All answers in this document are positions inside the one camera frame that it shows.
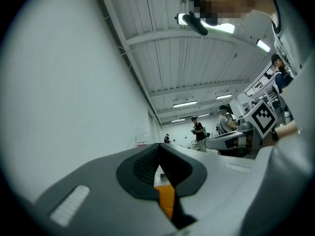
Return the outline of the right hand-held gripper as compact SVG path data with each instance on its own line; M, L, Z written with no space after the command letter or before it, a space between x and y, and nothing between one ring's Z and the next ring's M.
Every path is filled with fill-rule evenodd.
M205 147L215 150L246 148L259 151L264 138L277 123L277 116L264 100L259 101L244 117L239 118L237 131L225 133L205 141Z

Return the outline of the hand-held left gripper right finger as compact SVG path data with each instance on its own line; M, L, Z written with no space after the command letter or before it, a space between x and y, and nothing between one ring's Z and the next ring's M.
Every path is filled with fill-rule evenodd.
M159 203L175 227L173 236L232 199L247 206L261 184L266 154L252 160L160 144L159 164L170 182L160 189Z

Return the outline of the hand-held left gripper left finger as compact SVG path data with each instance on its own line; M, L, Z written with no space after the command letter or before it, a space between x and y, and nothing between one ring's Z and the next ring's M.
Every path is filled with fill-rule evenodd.
M154 188L159 144L91 160L35 202L53 235L167 236L177 228Z

